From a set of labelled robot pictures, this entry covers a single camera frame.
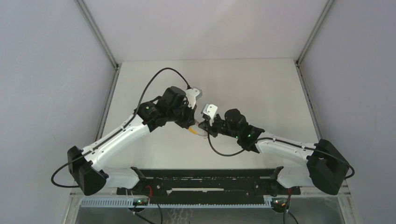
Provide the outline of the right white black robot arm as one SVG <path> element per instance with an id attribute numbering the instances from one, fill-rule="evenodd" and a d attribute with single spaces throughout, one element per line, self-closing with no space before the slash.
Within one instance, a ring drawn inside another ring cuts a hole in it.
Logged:
<path id="1" fill-rule="evenodd" d="M 226 111 L 225 117 L 217 113 L 217 107 L 206 104 L 201 112 L 204 121 L 199 128 L 207 136 L 224 135 L 235 138 L 243 152 L 273 154 L 295 162 L 299 168 L 281 166 L 270 181 L 270 189 L 282 194 L 288 188 L 314 186 L 328 195 L 337 195 L 344 180 L 352 177 L 354 169 L 339 150 L 328 140 L 317 143 L 289 140 L 249 124 L 238 109 Z"/>

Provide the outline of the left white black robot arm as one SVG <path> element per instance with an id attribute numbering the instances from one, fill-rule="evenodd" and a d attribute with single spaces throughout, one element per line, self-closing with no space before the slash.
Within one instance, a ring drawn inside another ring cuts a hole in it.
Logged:
<path id="1" fill-rule="evenodd" d="M 145 177 L 138 168 L 109 168 L 106 164 L 135 140 L 168 122 L 188 129 L 195 124 L 196 102 L 202 96 L 198 88 L 182 90 L 171 86 L 162 96 L 144 102 L 119 127 L 82 149 L 73 146 L 67 152 L 68 170 L 84 195 L 103 188 L 126 188 L 139 195 L 145 191 Z"/>

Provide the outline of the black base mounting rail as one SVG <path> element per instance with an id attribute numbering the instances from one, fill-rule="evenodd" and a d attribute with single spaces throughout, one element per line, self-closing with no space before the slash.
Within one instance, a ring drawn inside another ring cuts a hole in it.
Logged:
<path id="1" fill-rule="evenodd" d="M 250 169 L 141 169 L 145 178 L 132 190 L 118 188 L 117 195 L 143 193 L 161 202 L 258 202 L 259 198 L 300 195 L 275 180 L 275 168 Z"/>

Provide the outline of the left aluminium frame post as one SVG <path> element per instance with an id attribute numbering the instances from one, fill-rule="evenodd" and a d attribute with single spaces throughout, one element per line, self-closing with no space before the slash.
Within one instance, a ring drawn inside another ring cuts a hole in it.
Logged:
<path id="1" fill-rule="evenodd" d="M 109 63 L 112 66 L 112 75 L 111 75 L 111 79 L 110 79 L 110 84 L 106 91 L 104 107 L 101 111 L 98 128 L 97 128 L 97 131 L 96 131 L 95 137 L 94 137 L 94 140 L 98 140 L 103 136 L 103 132 L 105 129 L 106 119 L 107 119 L 107 116 L 109 113 L 110 104 L 112 101 L 112 97 L 114 94 L 115 86 L 116 86 L 118 75 L 119 75 L 119 64 L 117 63 L 115 57 L 113 56 L 113 53 L 111 52 L 102 32 L 100 31 L 100 28 L 97 25 L 86 1 L 85 0 L 75 0 L 74 2 L 77 5 L 77 8 L 79 9 L 80 13 L 82 14 L 82 17 L 84 18 L 89 29 L 91 30 L 91 33 L 93 34 L 94 38 L 96 39 L 99 47 L 101 48 L 102 52 L 104 53 L 107 60 L 109 61 Z"/>

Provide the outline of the aluminium frame post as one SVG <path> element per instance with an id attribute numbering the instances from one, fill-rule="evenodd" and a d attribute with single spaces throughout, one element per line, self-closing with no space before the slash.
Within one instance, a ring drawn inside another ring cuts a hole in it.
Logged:
<path id="1" fill-rule="evenodd" d="M 97 128 L 97 131 L 96 131 L 95 137 L 94 137 L 94 140 L 98 140 L 103 136 L 103 132 L 105 129 L 106 119 L 107 119 L 107 116 L 109 113 L 110 104 L 112 101 L 112 97 L 114 94 L 115 86 L 116 86 L 118 75 L 119 75 L 119 64 L 117 63 L 115 57 L 113 56 L 113 53 L 111 52 L 102 32 L 100 31 L 100 28 L 97 25 L 86 1 L 85 0 L 75 0 L 74 2 L 77 5 L 77 8 L 79 9 L 80 13 L 82 14 L 82 17 L 84 18 L 89 29 L 91 30 L 91 33 L 93 34 L 94 38 L 96 39 L 99 47 L 101 48 L 102 52 L 104 53 L 107 60 L 109 61 L 109 63 L 112 66 L 112 75 L 111 75 L 111 79 L 110 79 L 110 84 L 106 91 L 104 107 L 101 111 L 98 128 Z"/>
<path id="2" fill-rule="evenodd" d="M 314 63 L 317 60 L 313 58 L 312 50 L 315 48 L 317 38 L 320 36 L 321 30 L 336 3 L 336 0 L 327 0 L 325 2 L 325 5 L 323 6 L 301 52 L 294 61 L 308 110 L 313 122 L 315 134 L 318 139 L 323 137 L 323 128 L 321 117 L 318 114 L 318 97 L 316 96 L 317 90 L 315 89 L 313 82 L 315 67 Z"/>

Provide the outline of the right aluminium frame post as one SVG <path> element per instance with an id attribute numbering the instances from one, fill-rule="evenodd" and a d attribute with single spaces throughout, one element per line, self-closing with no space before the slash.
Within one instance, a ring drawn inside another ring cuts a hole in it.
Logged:
<path id="1" fill-rule="evenodd" d="M 308 110 L 313 122 L 315 134 L 318 139 L 323 137 L 323 128 L 321 117 L 318 114 L 318 97 L 316 96 L 317 90 L 315 89 L 313 82 L 315 67 L 314 63 L 317 60 L 313 58 L 312 50 L 315 48 L 317 38 L 320 36 L 321 30 L 336 3 L 336 0 L 327 0 L 325 2 L 325 5 L 323 6 L 301 52 L 294 61 Z"/>

